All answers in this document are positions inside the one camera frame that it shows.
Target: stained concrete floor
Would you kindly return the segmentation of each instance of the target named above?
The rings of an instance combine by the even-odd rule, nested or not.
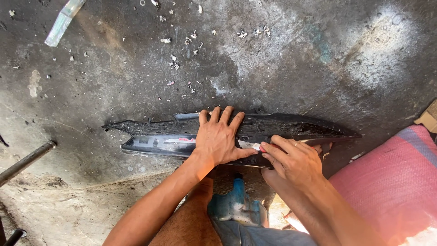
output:
[[[137,0],[89,0],[58,47],[48,47],[44,40],[65,3],[0,0],[0,134],[10,145],[0,146],[0,168],[49,139],[59,143],[23,174],[39,184],[35,192],[53,184],[48,176],[75,194],[171,172],[179,163],[119,154],[129,136],[100,126],[147,117],[169,120],[175,113],[215,105],[240,110],[263,105],[267,112],[314,116],[361,133],[359,140],[334,146],[323,166],[330,177],[352,156],[410,125],[437,95],[435,1],[180,0],[173,6],[163,0],[157,12],[147,1],[141,6]],[[9,10],[15,11],[13,18]],[[159,15],[167,20],[160,22]],[[271,36],[255,36],[264,25]],[[246,38],[237,36],[240,29],[248,32]],[[185,45],[194,30],[198,37]],[[172,42],[161,43],[161,38]],[[177,57],[179,70],[170,69],[170,55]],[[168,81],[175,83],[167,86]],[[246,172],[258,175],[247,184],[251,190],[265,187],[258,172]],[[58,240],[40,230],[41,223],[55,225],[50,209],[91,209],[86,199],[92,193],[57,207],[56,191],[31,196],[31,190],[24,192],[30,189],[26,185],[5,186],[0,198],[18,226],[38,230],[33,245]],[[108,201],[96,202],[110,207]],[[114,199],[111,206],[126,208],[133,200],[124,202]],[[41,212],[39,224],[25,220],[36,209],[34,203]],[[110,215],[93,209],[96,217],[108,217],[92,224],[103,235],[122,213],[121,208]],[[80,234],[76,228],[90,226],[87,217],[75,226],[64,225],[65,213],[56,214],[57,227],[74,230],[65,232],[65,245]],[[89,235],[79,238],[81,245],[101,243]]]

